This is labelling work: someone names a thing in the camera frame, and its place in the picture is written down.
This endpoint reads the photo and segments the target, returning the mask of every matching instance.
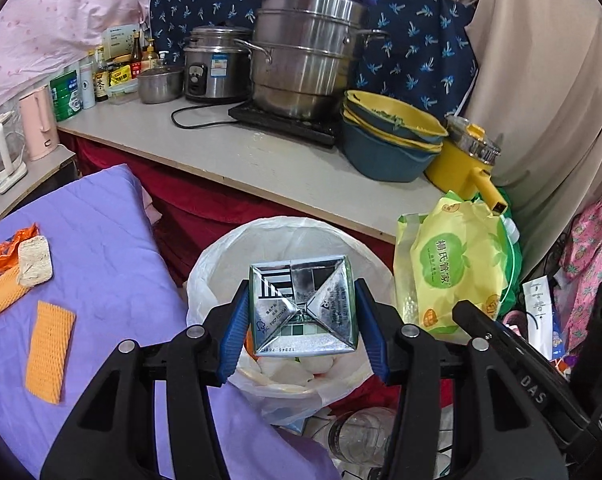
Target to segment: blue bowl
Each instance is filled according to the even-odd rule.
[[[341,151],[359,173],[382,182],[412,182],[438,155],[390,144],[345,120]]]

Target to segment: white table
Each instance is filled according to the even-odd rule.
[[[399,216],[427,213],[442,195],[424,178],[410,184],[370,180],[336,148],[234,124],[182,130],[170,114],[189,104],[183,99],[159,105],[106,102],[60,123],[59,129],[390,243]],[[228,108],[191,110],[177,120],[230,120]]]
[[[26,160],[28,173],[6,193],[0,194],[0,220],[10,214],[14,207],[39,185],[72,162],[74,156],[75,153],[59,144],[53,152],[39,160]]]

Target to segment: green can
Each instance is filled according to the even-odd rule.
[[[76,70],[62,74],[50,81],[50,91],[57,122],[65,121],[77,115],[81,110]]]

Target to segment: red cloth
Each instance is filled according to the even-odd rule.
[[[61,132],[62,142],[77,154],[83,174],[127,164],[163,214],[155,238],[175,282],[188,278],[201,251],[239,225],[272,216],[308,216],[289,207],[175,170],[140,156]],[[395,247],[343,229],[360,240],[392,269]]]
[[[452,385],[450,379],[441,381],[441,408],[452,404]],[[374,406],[396,410],[400,396],[401,386],[385,386],[376,375],[373,375],[349,396],[333,402],[330,405],[331,414],[339,416]]]

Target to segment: box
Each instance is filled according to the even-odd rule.
[[[104,58],[124,56],[132,52],[132,36],[139,31],[139,25],[120,25],[119,27],[110,27],[102,33],[102,43],[104,45]]]
[[[258,357],[357,349],[359,328],[347,256],[251,265],[250,307]]]

